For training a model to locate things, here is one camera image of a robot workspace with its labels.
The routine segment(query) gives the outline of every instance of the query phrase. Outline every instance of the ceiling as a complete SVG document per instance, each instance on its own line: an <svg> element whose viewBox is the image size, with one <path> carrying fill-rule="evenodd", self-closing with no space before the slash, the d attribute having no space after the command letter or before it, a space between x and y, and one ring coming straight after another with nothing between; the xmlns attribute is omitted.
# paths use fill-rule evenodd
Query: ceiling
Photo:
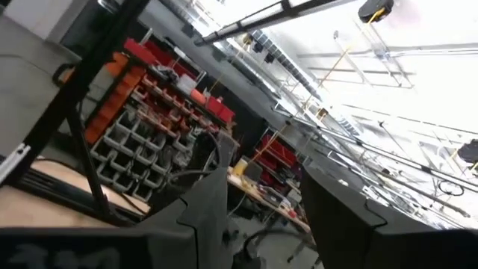
<svg viewBox="0 0 478 269"><path fill-rule="evenodd" d="M209 33L275 2L277 0L188 1L201 6L216 23L208 28ZM302 2L305 1L291 1L293 6ZM310 93L280 64L265 64L266 52L252 52L242 43L242 37L229 42L246 50L238 53L239 58L254 61L259 75L275 78L278 87L274 91L293 97L286 102L284 98L279 100L291 114L300 112L298 108L308 100L306 108L315 105L330 112L320 123L327 128L344 133L340 126L332 123L346 118L358 126L356 137L366 143L466 182L476 181L466 164L451 155L478 135L478 125L473 124L471 113L478 97L474 90L474 70L478 64L478 14L475 12L478 2L395 0L392 13L371 27L364 27L357 17L364 1L339 0L338 3L318 13L261 29L315 85L320 100L310 98ZM275 6L262 15L279 8ZM348 54L322 82L347 48L350 48ZM314 126L319 123L319 118L310 110L304 116L302 118ZM349 146L349 149L353 151L352 160L343 158L342 161L366 156L364 159L369 164L389 169L397 179L466 210L471 217L463 217L391 182L394 190L407 193L422 205L426 203L460 225L478 226L478 208L474 206L477 193L465 190L457 197L443 194L437 191L437 178L371 152L362 154L364 150L357 146Z"/></svg>

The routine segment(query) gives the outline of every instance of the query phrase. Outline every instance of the gray wall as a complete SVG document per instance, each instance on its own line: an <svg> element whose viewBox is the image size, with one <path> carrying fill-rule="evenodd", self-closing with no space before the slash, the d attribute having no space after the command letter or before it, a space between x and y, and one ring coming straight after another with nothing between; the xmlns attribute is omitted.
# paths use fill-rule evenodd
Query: gray wall
<svg viewBox="0 0 478 269"><path fill-rule="evenodd" d="M193 40L181 31L184 23L162 3L151 1L141 14L140 21L153 28L155 34L172 39L182 51L213 77L219 78L223 74L220 82L266 119L272 127L280 129L285 124L282 115L270 110L270 106L275 104L261 90L252 85L230 63L218 62L213 58L211 46L195 46Z"/></svg>

